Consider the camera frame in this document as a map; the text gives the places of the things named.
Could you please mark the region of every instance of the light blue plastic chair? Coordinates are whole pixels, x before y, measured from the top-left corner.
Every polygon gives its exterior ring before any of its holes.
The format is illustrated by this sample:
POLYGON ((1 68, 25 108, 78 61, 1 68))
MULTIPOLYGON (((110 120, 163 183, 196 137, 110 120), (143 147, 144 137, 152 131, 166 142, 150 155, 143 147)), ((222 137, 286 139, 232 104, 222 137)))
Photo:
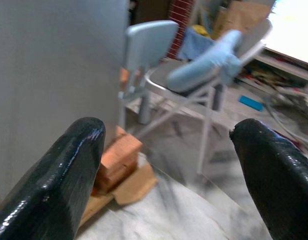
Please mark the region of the light blue plastic chair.
MULTIPOLYGON (((155 27, 159 28, 159 25, 163 23, 164 21, 161 21, 155 27)), ((212 112, 213 110, 222 110, 226 86, 240 72, 241 67, 251 61, 262 50, 264 39, 271 28, 270 21, 266 19, 246 35, 242 35, 237 30, 230 30, 215 41, 214 45, 205 53, 188 64, 171 59, 167 63, 161 64, 158 68, 149 70, 144 76, 147 81, 146 87, 165 99, 175 102, 177 105, 167 113, 154 119, 138 132, 136 137, 141 138, 154 130, 182 107, 190 107, 192 110, 201 113, 205 118, 197 167, 197 173, 200 174, 208 144, 212 112)), ((157 44, 160 45, 160 49, 167 49, 170 43, 159 41, 157 44)), ((149 45, 145 47, 146 42, 139 45, 142 48, 156 48, 149 45)))
POLYGON ((126 30, 126 52, 123 67, 130 73, 127 86, 119 92, 119 125, 125 128, 126 105, 141 98, 138 121, 150 121, 149 91, 144 75, 166 56, 174 39, 178 24, 170 20, 151 21, 130 26, 126 30), (138 81, 136 74, 140 71, 138 81))

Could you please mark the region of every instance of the brick wall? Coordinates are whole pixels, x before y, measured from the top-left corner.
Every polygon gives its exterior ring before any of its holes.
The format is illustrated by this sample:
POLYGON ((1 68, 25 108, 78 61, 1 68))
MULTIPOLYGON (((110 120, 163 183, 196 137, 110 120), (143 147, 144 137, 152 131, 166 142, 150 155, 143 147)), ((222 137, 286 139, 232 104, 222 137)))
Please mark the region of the brick wall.
POLYGON ((169 58, 175 58, 179 47, 182 44, 190 11, 195 0, 173 0, 169 10, 169 19, 178 23, 179 28, 174 42, 167 54, 169 58))

